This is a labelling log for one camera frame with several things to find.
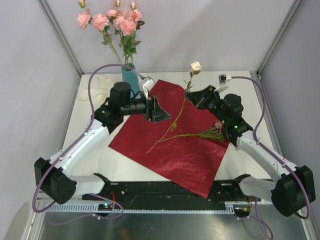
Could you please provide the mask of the dark red wrapping paper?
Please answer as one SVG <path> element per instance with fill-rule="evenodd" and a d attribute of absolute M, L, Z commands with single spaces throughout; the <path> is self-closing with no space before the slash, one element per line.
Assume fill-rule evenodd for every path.
<path fill-rule="evenodd" d="M 184 89 L 177 84 L 158 80 L 150 94 L 158 98 L 159 105 L 171 115 L 171 119 L 151 123 L 142 115 L 132 115 L 109 147 L 201 197 L 208 196 L 230 144 L 196 136 L 178 137 L 158 143 L 147 153 L 179 114 Z M 208 110 L 199 110 L 185 100 L 177 128 L 169 131 L 164 139 L 201 133 L 213 127 L 216 121 L 219 120 Z"/>

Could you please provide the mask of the cream ribbon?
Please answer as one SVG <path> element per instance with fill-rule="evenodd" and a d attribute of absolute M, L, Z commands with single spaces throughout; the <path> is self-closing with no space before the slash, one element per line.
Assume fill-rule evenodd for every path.
<path fill-rule="evenodd" d="M 98 87 L 93 87 L 90 89 L 91 92 L 91 100 L 94 101 L 102 101 L 105 100 L 110 95 L 110 90 L 114 85 L 114 82 L 110 78 L 105 78 L 100 76 L 98 78 Z M 81 102 L 89 101 L 89 90 L 84 89 L 78 94 L 77 99 Z"/>

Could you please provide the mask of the pink rose stem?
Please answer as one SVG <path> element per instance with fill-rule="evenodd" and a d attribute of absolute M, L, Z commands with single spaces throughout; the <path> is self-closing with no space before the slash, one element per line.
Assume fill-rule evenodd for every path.
<path fill-rule="evenodd" d="M 119 11 L 121 1 L 114 1 L 115 9 L 108 10 L 106 13 L 97 13 L 95 15 L 92 15 L 91 10 L 87 7 L 87 3 L 85 0 L 78 0 L 77 4 L 83 10 L 83 12 L 77 15 L 77 26 L 83 31 L 88 26 L 92 26 L 94 30 L 102 34 L 102 44 L 104 46 L 109 46 L 111 51 L 116 55 L 116 58 L 119 61 L 119 63 L 122 64 L 123 61 L 121 60 L 113 45 L 112 34 L 109 33 L 109 30 L 113 25 L 114 20 L 121 15 Z"/>
<path fill-rule="evenodd" d="M 120 10 L 120 6 L 118 8 L 118 10 L 120 11 L 120 16 L 118 16 L 114 21 L 113 21 L 113 28 L 114 28 L 114 34 L 116 36 L 119 37 L 119 48 L 122 49 L 122 45 L 121 45 L 121 31 L 120 31 L 120 23 L 122 21 L 122 17 L 121 15 L 124 13 L 124 12 L 121 12 Z"/>
<path fill-rule="evenodd" d="M 133 18 L 127 17 L 127 11 L 133 11 Z M 129 10 L 126 10 L 121 15 L 122 20 L 120 22 L 121 40 L 120 43 L 123 49 L 124 64 L 134 64 L 134 55 L 137 53 L 137 46 L 141 43 L 137 40 L 137 30 L 141 29 L 141 26 L 145 24 L 142 20 L 143 15 L 138 9 L 137 1 L 134 0 L 130 3 Z"/>

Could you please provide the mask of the cream single rose stem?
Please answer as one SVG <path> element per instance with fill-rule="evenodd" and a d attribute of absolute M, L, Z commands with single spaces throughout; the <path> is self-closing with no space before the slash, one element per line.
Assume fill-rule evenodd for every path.
<path fill-rule="evenodd" d="M 134 15 L 134 12 L 133 12 L 132 10 L 128 10 L 128 11 L 126 12 L 126 16 L 127 16 L 128 18 L 133 18 L 133 15 Z"/>

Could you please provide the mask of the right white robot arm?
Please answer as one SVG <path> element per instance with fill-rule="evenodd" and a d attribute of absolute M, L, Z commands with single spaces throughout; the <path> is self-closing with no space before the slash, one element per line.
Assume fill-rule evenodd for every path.
<path fill-rule="evenodd" d="M 244 120 L 242 98 L 229 93 L 224 98 L 209 85 L 203 90 L 188 92 L 185 97 L 199 110 L 207 110 L 222 122 L 222 136 L 254 159 L 271 177 L 271 181 L 244 174 L 230 188 L 231 196 L 242 201 L 254 196 L 273 203 L 286 217 L 307 209 L 310 218 L 311 203 L 316 199 L 314 175 L 306 165 L 297 166 L 267 146 Z"/>

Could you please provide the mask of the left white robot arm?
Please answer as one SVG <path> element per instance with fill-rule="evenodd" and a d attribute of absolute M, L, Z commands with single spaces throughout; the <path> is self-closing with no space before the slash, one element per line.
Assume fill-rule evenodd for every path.
<path fill-rule="evenodd" d="M 170 119 L 156 96 L 133 98 L 131 86 L 117 82 L 110 89 L 105 103 L 95 110 L 87 127 L 60 152 L 48 160 L 39 158 L 34 164 L 37 189 L 62 205 L 74 195 L 94 194 L 105 200 L 111 188 L 98 173 L 75 176 L 73 173 L 83 157 L 97 144 L 108 138 L 123 123 L 125 116 L 142 115 L 147 121 L 158 123 Z"/>

